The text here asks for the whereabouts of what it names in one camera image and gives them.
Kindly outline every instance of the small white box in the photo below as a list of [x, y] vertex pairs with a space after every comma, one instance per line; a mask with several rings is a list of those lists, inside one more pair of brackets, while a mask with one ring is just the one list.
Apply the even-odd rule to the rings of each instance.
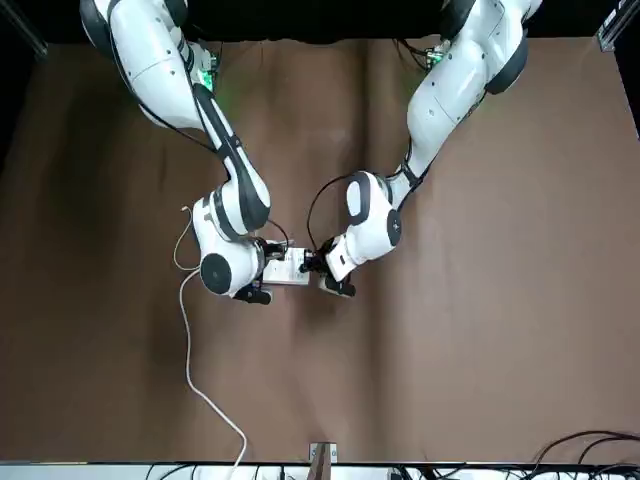
[[289, 248], [283, 260], [272, 260], [262, 272], [265, 285], [309, 285], [309, 272], [300, 272], [304, 248]]

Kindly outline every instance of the white cable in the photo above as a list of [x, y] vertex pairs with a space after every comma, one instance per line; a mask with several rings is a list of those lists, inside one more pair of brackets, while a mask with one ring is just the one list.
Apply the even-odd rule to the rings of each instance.
[[199, 266], [183, 267], [182, 265], [180, 265], [180, 263], [178, 262], [178, 247], [180, 246], [180, 242], [182, 241], [182, 238], [187, 234], [187, 231], [189, 230], [189, 227], [191, 226], [191, 222], [193, 221], [193, 214], [191, 213], [191, 209], [189, 207], [182, 207], [180, 209], [180, 211], [181, 212], [185, 212], [185, 211], [189, 212], [189, 223], [187, 223], [187, 226], [185, 227], [184, 232], [182, 232], [182, 235], [180, 235], [180, 237], [178, 237], [178, 241], [176, 242], [176, 246], [173, 249], [173, 263], [175, 263], [176, 267], [178, 267], [183, 272], [191, 272], [192, 270], [197, 270], [199, 268]]
[[187, 383], [189, 384], [189, 388], [196, 395], [198, 395], [205, 402], [207, 402], [207, 405], [209, 405], [213, 409], [213, 411], [215, 411], [220, 416], [220, 418], [222, 418], [222, 420], [224, 420], [227, 423], [227, 425], [229, 425], [238, 435], [240, 435], [240, 438], [242, 438], [242, 449], [240, 450], [240, 454], [238, 455], [238, 458], [236, 458], [236, 461], [233, 464], [231, 471], [227, 475], [227, 480], [230, 480], [231, 477], [233, 476], [233, 473], [236, 471], [238, 464], [242, 460], [242, 457], [244, 457], [244, 452], [247, 450], [247, 436], [244, 434], [242, 430], [240, 430], [240, 427], [238, 427], [235, 423], [233, 423], [233, 421], [229, 417], [227, 417], [225, 413], [222, 410], [220, 410], [220, 408], [215, 403], [213, 403], [209, 397], [207, 397], [204, 393], [198, 390], [196, 386], [193, 384], [193, 382], [191, 381], [191, 329], [189, 328], [189, 320], [187, 320], [187, 312], [184, 308], [182, 292], [187, 282], [191, 280], [194, 276], [196, 276], [198, 273], [200, 273], [200, 268], [198, 268], [197, 270], [194, 270], [189, 275], [187, 275], [187, 278], [185, 278], [180, 284], [180, 293], [178, 295], [178, 298], [180, 299], [180, 310], [182, 311], [182, 318], [184, 320], [184, 329], [187, 332], [187, 362], [185, 366], [185, 375], [187, 377]]

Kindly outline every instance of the wire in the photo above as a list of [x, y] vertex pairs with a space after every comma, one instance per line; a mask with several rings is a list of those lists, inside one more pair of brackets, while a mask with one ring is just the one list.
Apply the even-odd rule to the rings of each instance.
[[542, 451], [537, 455], [536, 464], [533, 470], [531, 471], [531, 473], [528, 473], [527, 475], [525, 475], [523, 477], [523, 480], [532, 480], [537, 475], [542, 473], [542, 472], [538, 472], [540, 468], [540, 464], [542, 463], [542, 460], [552, 448], [556, 447], [557, 445], [560, 445], [561, 443], [568, 442], [569, 440], [573, 440], [580, 437], [591, 436], [591, 435], [607, 435], [607, 436], [616, 437], [616, 438], [624, 438], [629, 440], [635, 439], [640, 441], [640, 436], [638, 435], [623, 433], [623, 432], [614, 432], [611, 430], [584, 430], [581, 432], [573, 433], [571, 435], [567, 435], [558, 440], [555, 440], [554, 442], [551, 442], [549, 445], [543, 448]]
[[193, 270], [197, 270], [198, 268], [200, 268], [200, 265], [196, 265], [195, 267], [183, 267], [182, 265], [180, 265], [180, 262], [178, 262], [178, 247], [180, 246], [180, 242], [182, 241], [182, 238], [187, 234], [187, 231], [191, 226], [191, 223], [193, 221], [193, 213], [191, 212], [191, 209], [187, 206], [182, 207], [180, 211], [189, 212], [189, 223], [187, 223], [187, 226], [184, 228], [182, 235], [178, 237], [178, 240], [176, 241], [176, 246], [173, 248], [173, 263], [175, 263], [176, 267], [178, 267], [183, 272], [191, 272]]
[[601, 438], [600, 440], [596, 440], [595, 442], [592, 442], [591, 444], [589, 444], [583, 451], [582, 454], [580, 455], [580, 458], [578, 459], [578, 465], [580, 465], [582, 463], [582, 461], [585, 459], [585, 457], [587, 456], [587, 453], [589, 453], [589, 451], [600, 445], [601, 443], [609, 443], [609, 442], [624, 442], [624, 441], [636, 441], [636, 442], [640, 442], [640, 439], [631, 439], [631, 438], [620, 438], [620, 437], [606, 437], [606, 438]]
[[192, 466], [193, 465], [190, 465], [190, 464], [179, 465], [176, 468], [174, 468], [173, 470], [169, 470], [168, 472], [164, 473], [160, 478], [158, 478], [158, 480], [165, 480], [166, 478], [170, 477], [171, 475], [173, 475], [177, 471], [184, 470], [185, 468], [189, 468], [189, 467], [192, 467]]
[[438, 476], [439, 480], [444, 480], [445, 478], [451, 478], [451, 475], [455, 475], [459, 471], [464, 470], [466, 467], [467, 467], [467, 463], [465, 462], [462, 465], [460, 465], [458, 468], [451, 470], [449, 473], [445, 475], [440, 475], [440, 473], [437, 470], [434, 470], [434, 471], [436, 472], [436, 475]]
[[220, 48], [218, 49], [218, 70], [216, 73], [220, 73], [220, 65], [222, 64], [222, 47], [224, 47], [224, 42], [220, 42]]
[[598, 470], [597, 472], [593, 472], [589, 474], [589, 480], [593, 480], [594, 478], [596, 478], [599, 475], [602, 475], [605, 472], [608, 472], [610, 470], [614, 470], [616, 468], [620, 468], [620, 467], [631, 467], [634, 468], [636, 470], [640, 470], [640, 465], [637, 465], [635, 463], [614, 463], [613, 465], [608, 465], [600, 470]]
[[418, 65], [420, 70], [422, 70], [424, 72], [428, 72], [429, 71], [429, 68], [427, 67], [427, 65], [422, 63], [418, 59], [418, 57], [426, 58], [427, 57], [427, 52], [423, 52], [422, 50], [418, 50], [417, 48], [412, 47], [411, 45], [409, 45], [409, 43], [406, 40], [394, 39], [393, 41], [395, 43], [396, 50], [398, 51], [398, 55], [400, 56], [401, 59], [404, 60], [404, 57], [402, 57], [402, 53], [400, 53], [400, 47], [398, 46], [398, 42], [401, 43], [402, 46], [405, 47], [409, 51], [409, 55], [411, 55], [411, 58], [416, 63], [416, 65]]
[[511, 475], [513, 475], [514, 477], [518, 478], [519, 480], [522, 480], [524, 478], [523, 475], [518, 475], [516, 472], [514, 472], [513, 470], [501, 470], [501, 472], [505, 472], [507, 475], [504, 477], [504, 480], [509, 480], [509, 477]]
[[286, 254], [289, 251], [289, 236], [287, 235], [287, 232], [284, 231], [284, 228], [282, 228], [280, 225], [278, 225], [276, 222], [274, 222], [273, 220], [267, 220], [267, 222], [269, 222], [271, 225], [273, 225], [274, 227], [276, 227], [278, 230], [280, 230], [280, 232], [282, 233], [282, 235], [284, 236], [284, 241], [286, 243], [285, 248], [284, 248], [284, 253]]
[[349, 178], [350, 176], [351, 176], [350, 174], [349, 175], [340, 175], [339, 177], [336, 177], [336, 178], [334, 178], [332, 180], [329, 180], [318, 191], [318, 193], [316, 193], [315, 198], [311, 202], [311, 206], [309, 207], [309, 213], [307, 214], [307, 233], [309, 234], [309, 240], [311, 240], [311, 244], [313, 245], [314, 252], [318, 251], [318, 246], [316, 245], [316, 242], [313, 239], [313, 234], [311, 233], [311, 213], [313, 212], [313, 207], [315, 207], [316, 202], [318, 201], [318, 198], [320, 198], [320, 195], [322, 195], [322, 192], [324, 192], [327, 188], [329, 188], [334, 183], [339, 182], [340, 180], [345, 180], [345, 179]]
[[[197, 143], [198, 145], [200, 145], [203, 148], [206, 148], [207, 150], [209, 150], [212, 153], [216, 153], [215, 149], [208, 144], [205, 144], [203, 142], [201, 142], [200, 140], [198, 140], [197, 138], [189, 135], [186, 132], [183, 132], [182, 130], [179, 130], [178, 128], [176, 128], [175, 126], [171, 125], [169, 122], [167, 122], [165, 119], [159, 117], [158, 115], [156, 115], [156, 113], [151, 110], [147, 104], [138, 96], [138, 94], [133, 90], [133, 87], [131, 86], [131, 83], [129, 82], [129, 79], [127, 78], [127, 76], [124, 73], [124, 68], [122, 66], [122, 60], [120, 59], [120, 54], [118, 53], [118, 49], [115, 46], [115, 39], [113, 38], [113, 30], [111, 29], [111, 15], [113, 15], [113, 12], [115, 11], [114, 9], [111, 9], [111, 11], [109, 12], [109, 17], [107, 19], [107, 28], [109, 29], [109, 41], [111, 43], [111, 53], [113, 54], [113, 58], [115, 60], [115, 64], [116, 67], [118, 68], [118, 73], [120, 73], [120, 77], [122, 78], [122, 80], [124, 81], [125, 85], [127, 86], [127, 89], [129, 90], [129, 92], [135, 97], [135, 99], [137, 100], [138, 104], [151, 116], [153, 117], [156, 121], [158, 121], [159, 123], [161, 123], [162, 125], [164, 125], [165, 127], [169, 128], [170, 130], [173, 130], [174, 132], [182, 135], [185, 138], [188, 138], [189, 140], [191, 140], [192, 142]], [[191, 76], [189, 74], [189, 72], [187, 71], [187, 67], [184, 64], [183, 61], [180, 62], [182, 64], [182, 68], [184, 69], [185, 75], [187, 77], [187, 81], [189, 82], [189, 89], [191, 92], [191, 96], [193, 98], [193, 104], [195, 106], [196, 109], [196, 113], [198, 114], [198, 117], [200, 118], [200, 123], [202, 124], [202, 128], [205, 130], [206, 132], [206, 128], [205, 128], [205, 124], [204, 124], [204, 120], [202, 118], [202, 113], [200, 112], [200, 108], [198, 107], [198, 102], [195, 99], [195, 96], [193, 95], [193, 82], [191, 81]]]
[[185, 363], [185, 377], [187, 378], [187, 384], [189, 385], [189, 388], [196, 395], [202, 398], [207, 403], [207, 405], [209, 405], [209, 407], [211, 407], [211, 409], [215, 411], [220, 416], [220, 418], [222, 418], [222, 420], [224, 420], [227, 425], [229, 425], [242, 439], [242, 449], [240, 450], [240, 453], [238, 454], [238, 457], [236, 458], [231, 471], [227, 475], [227, 480], [229, 480], [233, 476], [233, 473], [236, 471], [238, 464], [242, 460], [242, 457], [247, 450], [247, 436], [235, 423], [233, 423], [233, 421], [229, 417], [227, 417], [227, 415], [215, 403], [211, 401], [209, 397], [207, 397], [204, 393], [202, 393], [202, 391], [196, 388], [196, 386], [191, 381], [191, 329], [189, 328], [189, 320], [187, 319], [187, 312], [184, 308], [183, 291], [187, 282], [198, 273], [200, 273], [200, 269], [194, 270], [193, 272], [189, 273], [189, 275], [187, 275], [187, 277], [180, 284], [180, 292], [178, 294], [178, 299], [180, 300], [180, 310], [182, 312], [182, 319], [184, 320], [184, 329], [187, 334], [187, 360]]

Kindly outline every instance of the brown surface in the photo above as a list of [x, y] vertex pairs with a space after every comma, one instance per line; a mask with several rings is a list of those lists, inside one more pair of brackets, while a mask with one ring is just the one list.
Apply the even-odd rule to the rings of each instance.
[[[403, 155], [417, 77], [390, 42], [227, 46], [223, 63], [220, 103], [303, 245], [325, 181]], [[0, 204], [0, 455], [231, 459], [237, 437], [184, 382], [171, 264], [180, 207], [222, 168], [153, 127], [88, 47], [53, 47], [29, 92]], [[526, 461], [575, 430], [640, 430], [639, 153], [613, 56], [532, 41], [356, 299], [279, 290], [263, 308], [188, 287], [196, 383], [248, 459], [326, 439], [343, 461]], [[343, 198], [319, 203], [319, 241]]]

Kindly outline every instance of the white robotic arm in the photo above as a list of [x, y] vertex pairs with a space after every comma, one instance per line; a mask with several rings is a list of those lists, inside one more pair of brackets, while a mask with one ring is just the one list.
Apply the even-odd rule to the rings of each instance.
[[249, 234], [269, 218], [271, 201], [229, 122], [205, 85], [213, 56], [187, 42], [180, 25], [184, 0], [81, 0], [85, 32], [118, 66], [142, 111], [160, 126], [204, 130], [228, 181], [197, 201], [193, 222], [201, 249], [200, 275], [213, 293], [269, 303], [252, 285], [282, 254]]
[[399, 212], [426, 176], [442, 144], [483, 98], [518, 78], [527, 59], [523, 22], [542, 0], [451, 0], [443, 10], [441, 34], [450, 41], [442, 60], [409, 103], [411, 141], [389, 177], [357, 172], [347, 189], [347, 231], [312, 252], [303, 271], [322, 275], [323, 288], [353, 296], [350, 273], [392, 251], [400, 240]]

